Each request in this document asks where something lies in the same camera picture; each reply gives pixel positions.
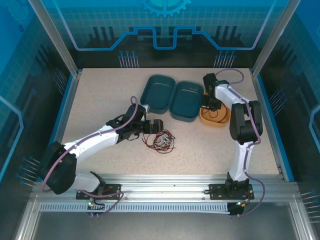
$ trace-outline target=speckled tabletop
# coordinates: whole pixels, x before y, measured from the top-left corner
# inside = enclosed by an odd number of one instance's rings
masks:
[[[107,121],[124,114],[130,106],[130,97],[140,99],[150,76],[170,76],[176,82],[191,81],[203,85],[203,76],[218,68],[86,68],[76,90],[63,143],[80,139],[101,128]],[[245,80],[233,88],[244,97],[257,96],[247,68],[240,69]],[[218,80],[238,81],[240,74],[226,71]],[[164,128],[176,137],[176,149],[160,154],[147,148],[141,138],[123,141],[92,155],[78,166],[78,170],[99,174],[226,174],[234,158],[235,144],[229,125],[214,128],[201,123],[199,117],[187,123],[173,119],[170,112],[163,115],[150,113],[149,120],[162,119]],[[249,172],[278,174],[268,133],[263,125],[262,143],[255,146]]]

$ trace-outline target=tangled wire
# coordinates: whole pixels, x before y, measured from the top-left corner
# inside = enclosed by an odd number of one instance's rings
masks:
[[[148,144],[148,139],[151,134],[147,137],[143,134],[143,143],[150,149],[156,150],[160,154],[171,153],[175,149],[175,136],[168,130],[162,130],[155,135],[152,144]]]

